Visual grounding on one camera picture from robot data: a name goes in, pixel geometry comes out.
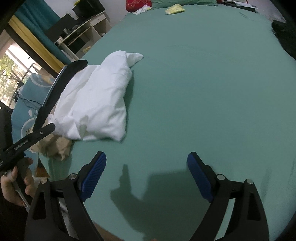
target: yellow curtain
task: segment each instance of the yellow curtain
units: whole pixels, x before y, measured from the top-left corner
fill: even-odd
[[[29,29],[15,16],[8,22],[12,29],[29,45],[55,72],[59,73],[65,66],[53,56]]]

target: finger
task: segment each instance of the finger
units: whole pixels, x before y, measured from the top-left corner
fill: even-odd
[[[33,185],[27,186],[25,189],[25,193],[31,197],[35,195],[35,187]]]
[[[32,165],[33,164],[33,159],[32,158],[29,158],[29,157],[26,157],[26,164],[29,166],[29,165]]]
[[[32,172],[30,168],[27,168],[26,170],[26,177],[24,179],[24,182],[27,186],[30,185],[31,183],[34,183],[34,179],[32,177]]]
[[[14,167],[14,169],[12,170],[12,177],[17,176],[17,167]],[[19,197],[19,195],[15,192],[15,189],[12,185],[11,180],[9,179],[8,176],[4,175],[1,177],[1,189],[2,189],[2,193],[3,193],[3,197],[13,203],[16,204],[18,206],[23,206],[23,201],[21,200],[21,198]]]

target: metal screw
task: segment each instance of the metal screw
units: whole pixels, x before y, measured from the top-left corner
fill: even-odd
[[[69,175],[70,180],[74,180],[76,177],[77,177],[76,173],[72,173],[72,174]]]
[[[46,183],[46,182],[47,182],[47,178],[42,178],[40,182],[41,182],[42,184]]]
[[[247,181],[247,183],[250,184],[250,185],[254,183],[253,180],[252,180],[252,179],[249,179],[249,178],[248,178],[246,181]]]
[[[225,179],[225,176],[222,174],[217,175],[218,180],[223,181]]]

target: white desk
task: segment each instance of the white desk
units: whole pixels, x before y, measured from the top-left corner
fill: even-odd
[[[78,26],[64,39],[60,37],[55,43],[58,45],[59,49],[64,50],[70,58],[79,60],[85,54],[83,50],[87,47],[92,47],[110,29],[111,25],[105,16],[105,11],[103,11]],[[85,42],[85,45],[77,53],[73,53],[69,46],[78,38],[81,38]]]

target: red pillow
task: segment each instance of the red pillow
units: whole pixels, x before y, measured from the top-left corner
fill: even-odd
[[[126,0],[126,10],[128,12],[135,12],[144,5],[152,7],[152,2],[150,0]]]

